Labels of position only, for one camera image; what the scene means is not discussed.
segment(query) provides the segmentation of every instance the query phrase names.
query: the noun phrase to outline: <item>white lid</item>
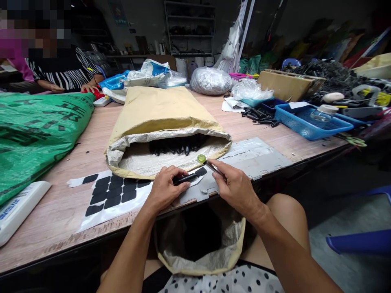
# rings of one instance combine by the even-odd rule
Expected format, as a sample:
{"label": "white lid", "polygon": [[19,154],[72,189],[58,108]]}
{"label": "white lid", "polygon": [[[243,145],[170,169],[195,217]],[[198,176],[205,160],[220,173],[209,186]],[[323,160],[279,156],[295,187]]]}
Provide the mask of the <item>white lid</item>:
{"label": "white lid", "polygon": [[326,114],[335,114],[339,109],[335,106],[331,105],[320,105],[318,108],[319,112],[326,113]]}

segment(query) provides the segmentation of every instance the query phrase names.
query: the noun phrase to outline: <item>striped shirt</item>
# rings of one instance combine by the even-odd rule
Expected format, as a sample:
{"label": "striped shirt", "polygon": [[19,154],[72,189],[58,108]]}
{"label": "striped shirt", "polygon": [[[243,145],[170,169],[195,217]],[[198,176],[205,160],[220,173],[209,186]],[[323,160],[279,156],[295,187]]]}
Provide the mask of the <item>striped shirt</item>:
{"label": "striped shirt", "polygon": [[95,64],[78,47],[72,45],[66,56],[56,58],[26,58],[34,79],[49,81],[67,90],[80,89],[95,74],[101,74]]}

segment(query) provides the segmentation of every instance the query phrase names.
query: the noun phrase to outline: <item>polka dot skirt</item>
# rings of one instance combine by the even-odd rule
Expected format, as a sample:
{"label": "polka dot skirt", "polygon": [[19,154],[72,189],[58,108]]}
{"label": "polka dot skirt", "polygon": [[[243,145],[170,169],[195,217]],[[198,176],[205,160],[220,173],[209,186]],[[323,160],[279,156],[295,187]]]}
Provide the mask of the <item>polka dot skirt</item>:
{"label": "polka dot skirt", "polygon": [[172,275],[160,293],[284,293],[275,275],[243,265],[218,275]]}

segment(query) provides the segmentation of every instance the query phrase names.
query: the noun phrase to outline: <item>cardboard box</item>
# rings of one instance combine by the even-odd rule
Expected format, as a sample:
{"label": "cardboard box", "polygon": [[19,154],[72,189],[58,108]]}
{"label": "cardboard box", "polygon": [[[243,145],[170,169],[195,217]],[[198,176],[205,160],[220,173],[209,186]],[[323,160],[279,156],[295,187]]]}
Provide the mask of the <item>cardboard box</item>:
{"label": "cardboard box", "polygon": [[319,91],[326,79],[288,73],[280,70],[266,69],[261,71],[258,83],[262,85],[262,90],[274,90],[275,98],[286,101],[290,97],[290,102],[302,100],[305,96],[311,96]]}

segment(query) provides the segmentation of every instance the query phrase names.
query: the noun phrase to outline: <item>black rubber pad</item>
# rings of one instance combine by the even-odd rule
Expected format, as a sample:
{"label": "black rubber pad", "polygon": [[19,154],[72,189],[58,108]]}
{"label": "black rubber pad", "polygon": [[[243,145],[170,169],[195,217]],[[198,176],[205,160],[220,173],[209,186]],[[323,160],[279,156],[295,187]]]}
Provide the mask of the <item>black rubber pad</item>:
{"label": "black rubber pad", "polygon": [[94,195],[91,197],[90,204],[96,204],[98,202],[104,201],[107,198],[107,194],[105,193],[100,193],[98,195]]}
{"label": "black rubber pad", "polygon": [[150,185],[151,180],[149,179],[140,179],[137,181],[137,188],[141,188],[147,185]]}
{"label": "black rubber pad", "polygon": [[123,187],[123,193],[127,193],[131,190],[136,190],[136,187],[137,187],[137,183],[136,182],[133,182],[133,184],[129,184],[129,185],[125,185]]}
{"label": "black rubber pad", "polygon": [[119,205],[121,202],[121,196],[118,195],[116,197],[110,198],[105,202],[105,209],[111,208],[113,206]]}
{"label": "black rubber pad", "polygon": [[92,191],[92,195],[99,195],[101,193],[106,193],[108,187],[109,187],[108,183],[100,186],[95,186],[94,190]]}
{"label": "black rubber pad", "polygon": [[137,182],[137,179],[133,179],[133,178],[124,178],[123,179],[123,183],[125,185],[133,185]]}
{"label": "black rubber pad", "polygon": [[113,189],[116,189],[118,187],[121,187],[122,184],[123,184],[122,181],[111,182],[110,185],[109,185],[109,190],[113,190]]}
{"label": "black rubber pad", "polygon": [[122,195],[122,202],[127,202],[129,200],[132,200],[132,199],[135,199],[136,198],[136,191],[135,190],[131,190],[127,193],[124,193]]}
{"label": "black rubber pad", "polygon": [[111,181],[111,183],[113,183],[113,182],[123,182],[123,178],[113,174],[111,176],[110,181]]}
{"label": "black rubber pad", "polygon": [[122,187],[118,187],[116,189],[113,189],[113,190],[109,190],[109,192],[107,193],[107,198],[113,198],[113,197],[116,197],[117,195],[121,195],[122,193]]}
{"label": "black rubber pad", "polygon": [[101,210],[103,210],[103,204],[101,204],[100,206],[89,206],[86,211],[86,216],[96,214],[97,212],[100,212]]}
{"label": "black rubber pad", "polygon": [[205,168],[201,168],[194,172],[195,174],[198,174],[199,176],[204,176],[208,171],[205,170]]}
{"label": "black rubber pad", "polygon": [[90,183],[92,181],[95,181],[97,178],[98,178],[98,174],[87,176],[86,178],[84,178],[82,184]]}
{"label": "black rubber pad", "polygon": [[99,180],[95,183],[95,186],[103,185],[103,184],[106,184],[106,183],[109,183],[109,182],[110,182],[110,176],[107,176],[107,177],[104,177],[104,178],[99,179]]}

